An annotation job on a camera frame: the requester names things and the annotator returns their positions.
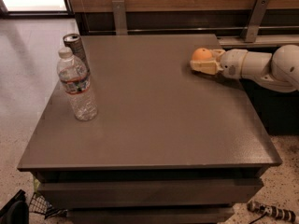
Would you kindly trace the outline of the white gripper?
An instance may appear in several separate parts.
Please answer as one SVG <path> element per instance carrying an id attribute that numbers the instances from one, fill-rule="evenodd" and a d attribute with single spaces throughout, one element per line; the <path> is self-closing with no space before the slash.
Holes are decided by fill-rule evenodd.
<path id="1" fill-rule="evenodd" d="M 221 72 L 226 78 L 240 79 L 242 74 L 242 66 L 248 51 L 246 49 L 230 49 L 225 52 L 224 49 L 212 49 L 212 57 L 215 60 L 211 61 L 190 61 L 190 66 L 193 71 L 207 75 L 216 75 Z"/>

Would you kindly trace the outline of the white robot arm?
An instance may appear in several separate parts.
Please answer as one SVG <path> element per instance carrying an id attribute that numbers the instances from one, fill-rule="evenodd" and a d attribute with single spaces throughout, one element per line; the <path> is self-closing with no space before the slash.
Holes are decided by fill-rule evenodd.
<path id="1" fill-rule="evenodd" d="M 249 79 L 271 91 L 299 90 L 299 47 L 285 45 L 273 54 L 247 49 L 196 49 L 190 60 L 195 72 L 230 79 Z"/>

